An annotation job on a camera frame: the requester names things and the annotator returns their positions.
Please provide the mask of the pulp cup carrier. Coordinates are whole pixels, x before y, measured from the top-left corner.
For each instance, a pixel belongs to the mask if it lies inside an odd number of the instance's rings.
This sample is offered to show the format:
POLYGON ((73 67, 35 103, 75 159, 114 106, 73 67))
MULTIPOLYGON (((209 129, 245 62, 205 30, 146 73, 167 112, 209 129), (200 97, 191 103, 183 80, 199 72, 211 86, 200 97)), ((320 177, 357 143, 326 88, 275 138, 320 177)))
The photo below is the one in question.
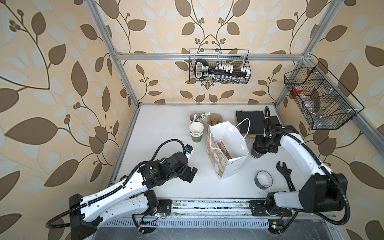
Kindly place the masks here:
POLYGON ((218 141, 217 144, 218 144, 218 147, 223 152, 223 154, 226 156, 226 158, 227 159, 231 159, 232 157, 230 156, 230 154, 229 154, 227 148, 225 147, 225 145, 223 144, 223 142, 222 141, 218 141))

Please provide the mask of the white paper gift bag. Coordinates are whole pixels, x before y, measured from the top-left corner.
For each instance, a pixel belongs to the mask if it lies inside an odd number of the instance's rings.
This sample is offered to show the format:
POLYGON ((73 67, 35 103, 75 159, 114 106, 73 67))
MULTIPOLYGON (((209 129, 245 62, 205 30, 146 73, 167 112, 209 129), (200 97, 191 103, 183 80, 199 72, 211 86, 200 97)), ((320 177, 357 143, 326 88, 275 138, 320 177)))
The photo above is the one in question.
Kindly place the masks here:
POLYGON ((250 119, 242 120, 236 126, 229 121, 210 126, 207 132, 207 153, 211 159, 218 178, 226 179, 236 174, 250 152, 246 143, 246 136, 250 130, 250 119), (231 159, 227 159, 217 142, 222 141, 231 159))

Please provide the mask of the black cup lid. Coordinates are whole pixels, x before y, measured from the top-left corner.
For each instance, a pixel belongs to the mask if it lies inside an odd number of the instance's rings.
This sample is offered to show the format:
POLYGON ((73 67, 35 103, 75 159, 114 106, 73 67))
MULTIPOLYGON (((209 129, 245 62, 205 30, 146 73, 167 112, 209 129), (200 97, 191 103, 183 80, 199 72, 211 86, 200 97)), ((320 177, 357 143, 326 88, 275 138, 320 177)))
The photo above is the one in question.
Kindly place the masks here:
POLYGON ((262 148, 263 150, 265 150, 268 153, 268 149, 266 149, 262 143, 254 142, 253 145, 257 145, 259 148, 262 148))

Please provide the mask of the black paper coffee cup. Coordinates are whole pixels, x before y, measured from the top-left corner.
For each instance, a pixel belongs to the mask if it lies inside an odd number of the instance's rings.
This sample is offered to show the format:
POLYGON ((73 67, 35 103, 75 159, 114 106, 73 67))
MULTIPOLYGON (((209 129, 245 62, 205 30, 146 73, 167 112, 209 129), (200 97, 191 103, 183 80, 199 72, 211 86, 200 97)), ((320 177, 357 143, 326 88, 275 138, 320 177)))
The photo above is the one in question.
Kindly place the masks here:
POLYGON ((262 148, 259 148, 257 145, 253 145, 251 149, 251 156, 255 159, 261 158, 267 152, 262 148))

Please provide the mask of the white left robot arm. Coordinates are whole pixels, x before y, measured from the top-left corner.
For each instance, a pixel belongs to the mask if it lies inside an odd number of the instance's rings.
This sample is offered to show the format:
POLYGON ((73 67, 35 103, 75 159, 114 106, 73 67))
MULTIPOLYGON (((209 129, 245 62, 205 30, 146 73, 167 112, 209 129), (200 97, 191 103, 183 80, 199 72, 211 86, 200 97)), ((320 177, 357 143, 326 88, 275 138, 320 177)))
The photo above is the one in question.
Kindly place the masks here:
POLYGON ((121 180, 89 196, 79 194, 70 197, 69 210, 53 217, 46 223, 47 229, 70 228, 72 240, 83 240, 93 235, 102 226, 124 216, 132 217, 135 227, 146 234, 145 226, 153 220, 137 221, 136 216, 164 219, 171 211, 170 200, 158 200, 154 187, 164 185, 172 179, 191 183, 197 168, 188 162, 194 152, 191 145, 182 144, 182 151, 168 158, 157 160, 158 147, 149 161, 138 163, 121 180))

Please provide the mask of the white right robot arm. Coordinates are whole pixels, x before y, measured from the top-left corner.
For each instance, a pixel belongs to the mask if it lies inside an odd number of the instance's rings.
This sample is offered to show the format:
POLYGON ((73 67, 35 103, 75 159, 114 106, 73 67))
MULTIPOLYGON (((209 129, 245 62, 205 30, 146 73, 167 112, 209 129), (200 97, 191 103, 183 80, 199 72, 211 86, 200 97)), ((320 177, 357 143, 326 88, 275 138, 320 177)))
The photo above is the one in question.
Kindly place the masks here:
POLYGON ((256 209, 270 216, 276 216, 283 210, 293 210, 295 217, 298 213, 310 213, 333 225, 345 225, 351 217, 346 195, 347 178, 325 166, 293 126, 283 126, 272 121, 268 113, 264 115, 265 133, 255 137, 252 157, 276 154, 279 148, 284 148, 301 169, 306 183, 297 190, 291 178, 292 169, 279 161, 276 169, 286 180, 289 191, 268 193, 265 203, 257 205, 256 209))

